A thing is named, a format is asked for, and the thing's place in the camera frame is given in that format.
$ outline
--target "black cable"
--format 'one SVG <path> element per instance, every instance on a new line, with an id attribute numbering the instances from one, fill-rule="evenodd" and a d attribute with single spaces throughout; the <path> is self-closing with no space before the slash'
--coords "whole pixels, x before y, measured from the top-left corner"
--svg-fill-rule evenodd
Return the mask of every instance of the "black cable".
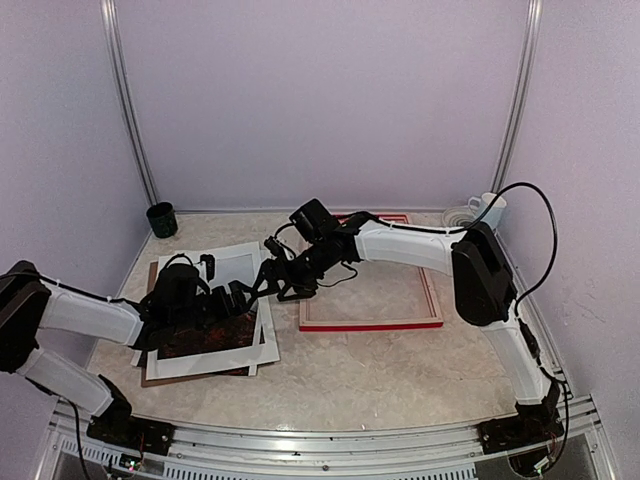
<path id="1" fill-rule="evenodd" d="M 356 270 L 356 269 L 355 269 L 355 268 L 353 268 L 352 266 L 347 265 L 347 264 L 346 264 L 346 263 L 344 263 L 344 262 L 340 262 L 340 265 L 342 265 L 342 266 L 343 266 L 344 268 L 346 268 L 347 270 L 351 270 L 351 271 L 353 272 L 353 275 L 351 275 L 350 277 L 347 277 L 347 278 L 342 278 L 342 279 L 338 280 L 337 282 L 332 283 L 331 285 L 324 285 L 324 284 L 322 284 L 322 283 L 318 282 L 318 286 L 320 286 L 320 287 L 324 287 L 324 288 L 333 288 L 333 287 L 335 287 L 336 285 L 341 284 L 342 282 L 346 282 L 346 281 L 349 281 L 349 280 L 353 280 L 354 278 L 356 278 L 356 277 L 358 276 L 358 270 Z"/>
<path id="2" fill-rule="evenodd" d="M 82 453 L 82 440 L 80 439 L 80 413 L 78 412 L 78 407 L 75 403 L 69 402 L 69 405 L 73 408 L 73 413 L 76 417 L 76 441 L 78 442 L 78 458 L 80 458 L 82 473 L 84 473 L 85 480 L 92 480 L 89 475 L 89 470 L 87 470 L 87 464 L 84 461 L 84 454 Z"/>
<path id="3" fill-rule="evenodd" d="M 554 381 L 557 382 L 562 387 L 562 393 L 564 395 L 564 416 L 565 416 L 565 426 L 564 426 L 564 436 L 562 438 L 562 445 L 560 445 L 560 451 L 558 455 L 553 459 L 553 463 L 549 465 L 549 468 L 544 470 L 542 473 L 547 474 L 549 471 L 555 467 L 560 461 L 560 457 L 564 453 L 564 449 L 567 446 L 567 440 L 569 439 L 569 392 L 567 391 L 567 382 L 561 382 L 557 378 L 554 378 Z"/>
<path id="4" fill-rule="evenodd" d="M 414 232 L 425 232 L 425 233 L 434 233 L 434 234 L 441 234 L 441 235 L 455 235 L 457 233 L 466 232 L 467 230 L 470 230 L 474 228 L 476 225 L 478 225 L 482 221 L 482 219 L 485 217 L 485 215 L 489 213 L 489 210 L 493 208 L 495 203 L 498 201 L 498 199 L 502 195 L 518 187 L 525 187 L 525 188 L 534 190 L 540 196 L 540 198 L 542 198 L 545 206 L 547 207 L 547 211 L 549 213 L 549 219 L 551 220 L 551 228 L 553 230 L 553 247 L 551 251 L 551 258 L 549 259 L 547 268 L 542 274 L 542 277 L 540 277 L 540 280 L 538 280 L 538 282 L 533 287 L 531 287 L 529 290 L 527 290 L 517 298 L 516 303 L 514 305 L 514 313 L 516 314 L 516 316 L 518 316 L 518 307 L 520 306 L 520 302 L 522 302 L 522 300 L 524 300 L 528 295 L 535 292 L 547 280 L 547 278 L 549 277 L 549 274 L 551 273 L 551 270 L 553 269 L 553 265 L 555 264 L 556 256 L 558 254 L 558 226 L 556 224 L 556 216 L 553 212 L 553 207 L 551 206 L 551 202 L 549 201 L 547 196 L 544 194 L 544 192 L 540 189 L 540 187 L 538 187 L 537 185 L 534 185 L 533 183 L 529 183 L 529 182 L 516 182 L 516 183 L 512 183 L 511 185 L 507 185 L 498 193 L 496 193 L 496 196 L 493 198 L 493 200 L 491 200 L 489 205 L 487 205 L 487 208 L 484 209 L 484 211 L 478 216 L 478 218 L 476 218 L 473 222 L 471 222 L 469 225 L 465 227 L 454 228 L 452 230 L 434 230 L 430 228 L 421 228 L 421 227 L 416 227 L 411 225 L 399 225 L 395 223 L 386 222 L 380 219 L 379 217 L 377 217 L 376 215 L 373 215 L 368 212 L 357 212 L 357 213 L 366 214 L 369 216 L 370 220 L 376 223 L 379 223 L 381 225 L 385 225 L 387 227 L 397 228 L 398 230 L 410 230 Z"/>
<path id="5" fill-rule="evenodd" d="M 193 267 L 193 260 L 191 260 L 187 255 L 185 255 L 184 253 L 176 253 L 173 257 L 171 257 L 167 263 L 164 264 L 164 267 L 162 267 L 162 269 L 164 270 L 165 268 L 167 268 L 169 265 L 171 265 L 173 263 L 174 260 L 178 259 L 178 258 L 186 258 L 187 260 L 189 260 L 189 263 L 191 264 L 191 266 Z"/>
<path id="6" fill-rule="evenodd" d="M 276 233 L 273 234 L 273 236 L 275 238 L 278 238 L 278 235 L 280 235 L 280 233 L 282 233 L 283 230 L 286 230 L 287 228 L 290 228 L 290 227 L 293 227 L 293 223 L 291 222 L 285 223 L 284 225 L 280 225 L 276 230 Z"/>

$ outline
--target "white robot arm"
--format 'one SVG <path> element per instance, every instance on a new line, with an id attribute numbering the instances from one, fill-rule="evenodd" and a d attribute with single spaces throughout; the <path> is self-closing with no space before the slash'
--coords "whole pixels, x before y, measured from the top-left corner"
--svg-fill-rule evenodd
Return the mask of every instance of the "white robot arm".
<path id="1" fill-rule="evenodd" d="M 69 291 L 39 275 L 32 264 L 19 262 L 5 278 L 0 277 L 0 371 L 23 375 L 84 408 L 95 417 L 89 436 L 132 446 L 143 432 L 145 439 L 151 439 L 147 451 L 166 454 L 171 425 L 131 417 L 130 405 L 111 382 L 40 348 L 35 341 L 37 329 L 78 332 L 154 350 L 180 328 L 238 315 L 259 297 L 309 298 L 316 294 L 317 280 L 339 263 L 383 260 L 453 275 L 458 313 L 484 332 L 504 365 L 518 415 L 479 424 L 485 452 L 544 441 L 551 433 L 562 435 L 557 422 L 558 385 L 541 372 L 537 342 L 513 312 L 516 291 L 511 271 L 484 223 L 450 233 L 386 224 L 366 212 L 341 222 L 317 200 L 290 219 L 290 226 L 311 246 L 292 255 L 277 235 L 270 237 L 265 246 L 273 258 L 263 262 L 254 285 L 232 282 L 230 291 L 224 287 L 210 291 L 196 268 L 174 264 L 160 272 L 156 288 L 140 304 L 105 301 Z M 204 293 L 196 294 L 198 287 Z"/>

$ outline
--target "table surface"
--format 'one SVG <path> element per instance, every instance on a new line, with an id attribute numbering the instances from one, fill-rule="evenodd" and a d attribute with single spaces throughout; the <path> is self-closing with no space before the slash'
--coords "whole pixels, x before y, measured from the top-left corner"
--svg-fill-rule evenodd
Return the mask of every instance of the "table surface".
<path id="1" fill-rule="evenodd" d="M 411 218 L 440 224 L 439 214 Z M 180 215 L 174 237 L 149 240 L 122 293 L 140 300 L 159 256 L 262 242 L 286 221 L 279 213 Z M 88 368 L 114 382 L 135 414 L 211 426 L 378 430 L 513 413 L 513 390 L 491 345 L 455 312 L 451 277 L 431 277 L 444 320 L 439 329 L 301 333 L 298 304 L 270 299 L 281 361 L 260 367 L 256 377 L 142 388 L 140 369 L 130 365 L 133 351 L 106 341 L 98 342 Z"/>

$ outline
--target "white cup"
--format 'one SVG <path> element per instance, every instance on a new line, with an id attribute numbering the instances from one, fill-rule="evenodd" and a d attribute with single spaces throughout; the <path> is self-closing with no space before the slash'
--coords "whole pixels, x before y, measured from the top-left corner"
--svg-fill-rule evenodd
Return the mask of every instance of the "white cup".
<path id="1" fill-rule="evenodd" d="M 495 193 L 486 192 L 483 193 L 480 197 L 471 197 L 467 202 L 467 206 L 469 210 L 473 212 L 473 216 L 478 218 L 482 212 L 487 209 L 487 206 L 496 198 Z M 500 224 L 500 219 L 502 218 L 502 214 L 504 213 L 504 209 L 507 208 L 507 201 L 500 197 L 493 204 L 491 210 L 487 212 L 487 214 L 482 218 L 482 221 L 491 227 L 491 230 L 494 232 L 498 228 Z"/>

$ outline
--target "lavender wall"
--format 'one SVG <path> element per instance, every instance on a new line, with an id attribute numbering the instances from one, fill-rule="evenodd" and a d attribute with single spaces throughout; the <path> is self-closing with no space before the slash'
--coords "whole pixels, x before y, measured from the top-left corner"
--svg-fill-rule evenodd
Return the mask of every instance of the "lavender wall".
<path id="1" fill-rule="evenodd" d="M 147 233 L 99 2 L 0 2 L 0 271 L 113 294 Z M 41 343 L 84 362 L 92 342 Z M 54 402 L 0 374 L 0 477 L 27 478 Z"/>
<path id="2" fill-rule="evenodd" d="M 631 480 L 640 471 L 640 8 L 555 0 L 544 9 L 509 180 L 551 197 L 560 250 L 536 299 Z M 509 201 L 503 233 L 533 282 L 549 256 L 548 220 L 533 195 Z"/>
<path id="3" fill-rule="evenodd" d="M 527 4 L 118 2 L 160 194 L 182 209 L 464 202 L 491 182 Z"/>

